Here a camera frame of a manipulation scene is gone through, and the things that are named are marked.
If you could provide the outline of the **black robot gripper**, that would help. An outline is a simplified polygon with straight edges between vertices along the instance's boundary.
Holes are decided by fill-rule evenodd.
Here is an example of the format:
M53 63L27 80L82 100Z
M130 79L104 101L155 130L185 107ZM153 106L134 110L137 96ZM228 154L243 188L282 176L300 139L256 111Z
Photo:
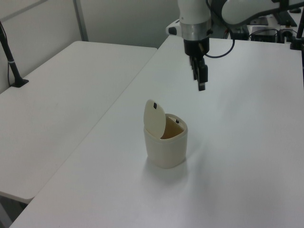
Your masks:
M185 54L189 56L193 79L198 80L199 91L205 90L208 82L208 66L205 64L204 56L209 52L209 38L202 40L183 40Z

